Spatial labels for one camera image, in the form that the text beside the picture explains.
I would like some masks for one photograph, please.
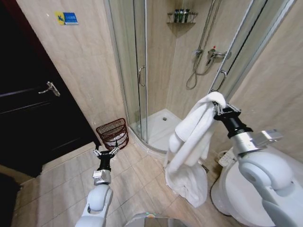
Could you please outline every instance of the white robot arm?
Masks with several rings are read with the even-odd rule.
[[[222,121],[233,143],[241,174],[253,184],[268,215],[277,227],[303,226],[303,188],[289,165],[281,157],[262,151],[282,138],[276,130],[252,135],[238,118],[240,110],[232,105],[215,105],[215,120]]]
[[[101,159],[100,167],[93,173],[96,187],[89,192],[83,214],[76,227],[105,227],[107,211],[113,199],[113,190],[109,187],[111,183],[109,162],[118,151],[119,148],[103,152],[94,150],[97,157]]]

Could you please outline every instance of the wall sign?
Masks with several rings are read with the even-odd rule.
[[[55,12],[59,25],[77,25],[78,21],[75,13]]]

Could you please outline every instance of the red wicker basket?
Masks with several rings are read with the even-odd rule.
[[[113,122],[97,127],[96,131],[102,139],[105,147],[109,150],[115,148],[116,142],[120,149],[124,148],[128,144],[129,138],[126,121],[124,118],[120,118]]]

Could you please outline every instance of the toiletry bottle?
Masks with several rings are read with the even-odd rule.
[[[183,19],[183,9],[180,9],[180,11],[179,11],[179,23],[182,23],[182,19]]]
[[[184,11],[184,23],[187,23],[188,13],[189,13],[189,9],[186,9],[186,10]]]
[[[178,13],[179,13],[179,10],[175,9],[175,12],[174,12],[174,23],[177,23],[177,21],[178,21]]]

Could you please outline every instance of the white toilet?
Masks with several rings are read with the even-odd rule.
[[[297,181],[303,185],[303,164],[268,146],[264,151],[279,155],[288,162]],[[275,224],[262,206],[262,198],[256,189],[240,173],[239,163],[224,167],[220,178],[213,185],[211,198],[215,207],[238,222],[252,227],[272,227]]]

